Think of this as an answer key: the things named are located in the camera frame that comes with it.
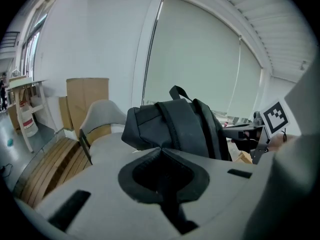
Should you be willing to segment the large cardboard sheet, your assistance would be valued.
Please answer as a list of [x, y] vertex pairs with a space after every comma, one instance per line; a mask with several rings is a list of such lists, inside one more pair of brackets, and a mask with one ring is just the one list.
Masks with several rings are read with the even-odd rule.
[[91, 104], [109, 98], [109, 79], [69, 78], [66, 80], [66, 92], [70, 118], [78, 137]]

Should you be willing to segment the white trestle table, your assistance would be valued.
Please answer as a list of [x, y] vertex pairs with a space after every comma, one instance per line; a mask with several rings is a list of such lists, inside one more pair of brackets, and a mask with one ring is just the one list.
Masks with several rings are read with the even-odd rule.
[[38, 81], [31, 81], [30, 77], [24, 77], [24, 78], [13, 80], [9, 84], [9, 87], [7, 87], [5, 89], [7, 92], [13, 92], [13, 94], [14, 94], [17, 120], [19, 123], [20, 131], [22, 133], [24, 142], [25, 142], [30, 153], [34, 153], [34, 150], [30, 144], [29, 137], [27, 136], [25, 127], [23, 125], [23, 116], [22, 116], [22, 112], [20, 109], [20, 102], [21, 102], [20, 91], [21, 90], [26, 90], [29, 86], [31, 87], [34, 85], [38, 85], [39, 97], [41, 99], [41, 103], [39, 105], [37, 105], [36, 107], [32, 107], [31, 109], [28, 109], [28, 112], [30, 112], [31, 114], [34, 114], [35, 112], [38, 112], [40, 110], [44, 110], [46, 113], [48, 122], [50, 122], [53, 126], [54, 133], [58, 132], [56, 124], [54, 123], [52, 114], [49, 109], [47, 98], [45, 97], [45, 92], [44, 92], [44, 87], [43, 87], [43, 82], [45, 82], [45, 81], [46, 81], [46, 79], [45, 80], [38, 80]]

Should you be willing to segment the grey chair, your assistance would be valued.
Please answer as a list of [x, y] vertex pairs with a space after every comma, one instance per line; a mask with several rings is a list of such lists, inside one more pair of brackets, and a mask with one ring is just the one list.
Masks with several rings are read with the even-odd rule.
[[93, 130], [105, 125], [125, 125], [127, 116], [111, 100], [101, 99], [94, 101], [86, 114], [86, 117], [79, 128], [79, 142], [88, 161], [92, 165], [89, 149], [91, 145], [87, 140], [87, 135]]

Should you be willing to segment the narrow roller blind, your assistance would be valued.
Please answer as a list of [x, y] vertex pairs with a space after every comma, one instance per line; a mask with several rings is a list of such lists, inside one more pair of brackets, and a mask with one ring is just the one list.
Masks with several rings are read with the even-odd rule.
[[261, 71], [255, 55], [241, 40], [236, 83], [227, 110], [228, 116], [248, 119], [252, 115], [260, 87]]

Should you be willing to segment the glass window with frame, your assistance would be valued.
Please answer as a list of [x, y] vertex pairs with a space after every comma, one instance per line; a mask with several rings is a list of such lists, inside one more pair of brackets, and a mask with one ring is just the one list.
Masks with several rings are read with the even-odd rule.
[[19, 75], [26, 75], [34, 79], [34, 64], [36, 56], [36, 48], [41, 33], [41, 28], [47, 18], [50, 10], [49, 1], [45, 0], [31, 15], [31, 19], [27, 25], [27, 29], [22, 44], [19, 57]]

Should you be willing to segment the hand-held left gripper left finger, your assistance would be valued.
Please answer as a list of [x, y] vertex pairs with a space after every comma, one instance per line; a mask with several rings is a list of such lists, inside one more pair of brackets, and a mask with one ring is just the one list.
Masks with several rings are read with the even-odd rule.
[[86, 168], [36, 208], [17, 205], [52, 240], [244, 240], [272, 163], [154, 148]]

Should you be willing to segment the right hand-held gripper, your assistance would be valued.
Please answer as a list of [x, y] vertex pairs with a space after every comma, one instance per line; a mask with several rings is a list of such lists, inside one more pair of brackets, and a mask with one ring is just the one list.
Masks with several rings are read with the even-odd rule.
[[285, 143], [286, 127], [289, 125], [283, 104], [276, 100], [267, 108], [253, 114], [253, 125], [242, 124], [226, 127], [222, 130], [224, 137], [231, 139], [240, 151], [250, 151], [253, 164], [257, 164], [262, 155], [269, 152], [271, 140], [280, 136]]

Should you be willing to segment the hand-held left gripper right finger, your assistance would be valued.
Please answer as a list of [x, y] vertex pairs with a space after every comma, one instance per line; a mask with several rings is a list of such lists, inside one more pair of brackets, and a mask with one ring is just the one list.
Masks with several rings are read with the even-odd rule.
[[274, 154], [246, 240], [320, 240], [320, 61], [285, 97], [301, 135]]

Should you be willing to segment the person's right forearm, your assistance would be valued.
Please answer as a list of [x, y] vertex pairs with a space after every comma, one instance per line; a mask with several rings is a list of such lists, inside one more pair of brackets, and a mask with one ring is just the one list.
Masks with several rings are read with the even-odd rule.
[[283, 132], [278, 133], [270, 139], [270, 142], [268, 143], [268, 151], [275, 152], [285, 143], [294, 141], [299, 137], [299, 135], [284, 134]]

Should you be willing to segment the wooden slatted panel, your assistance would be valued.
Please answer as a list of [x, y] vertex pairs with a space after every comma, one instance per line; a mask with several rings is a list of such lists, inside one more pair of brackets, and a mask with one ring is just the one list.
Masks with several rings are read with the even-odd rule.
[[35, 208], [50, 192], [91, 166], [79, 142], [67, 137], [57, 143], [33, 169], [17, 197]]

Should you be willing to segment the black backpack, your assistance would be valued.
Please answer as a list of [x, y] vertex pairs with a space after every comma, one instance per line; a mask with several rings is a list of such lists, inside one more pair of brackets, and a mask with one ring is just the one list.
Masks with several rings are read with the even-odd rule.
[[210, 107], [177, 85], [169, 94], [169, 101], [130, 108], [122, 141], [139, 151], [160, 147], [231, 161], [223, 127]]

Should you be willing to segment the white container with red label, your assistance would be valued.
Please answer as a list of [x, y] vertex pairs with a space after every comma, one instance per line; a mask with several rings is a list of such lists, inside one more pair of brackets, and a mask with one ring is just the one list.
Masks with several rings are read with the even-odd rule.
[[30, 106], [27, 102], [21, 101], [19, 103], [22, 115], [22, 123], [27, 137], [32, 137], [38, 132], [38, 127], [35, 123]]

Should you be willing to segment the wide roller blind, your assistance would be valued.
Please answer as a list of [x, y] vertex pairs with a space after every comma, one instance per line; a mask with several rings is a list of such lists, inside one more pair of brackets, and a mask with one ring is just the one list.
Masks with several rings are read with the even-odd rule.
[[183, 0], [164, 0], [149, 56], [144, 103], [171, 99], [183, 88], [212, 110], [227, 112], [235, 87], [239, 36], [207, 11]]

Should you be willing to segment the white round table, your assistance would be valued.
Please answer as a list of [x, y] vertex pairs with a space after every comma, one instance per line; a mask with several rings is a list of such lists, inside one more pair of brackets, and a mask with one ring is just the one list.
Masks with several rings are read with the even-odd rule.
[[111, 133], [96, 139], [89, 148], [92, 165], [113, 162], [131, 162], [150, 152], [159, 151], [159, 147], [138, 150], [122, 141], [122, 133]]

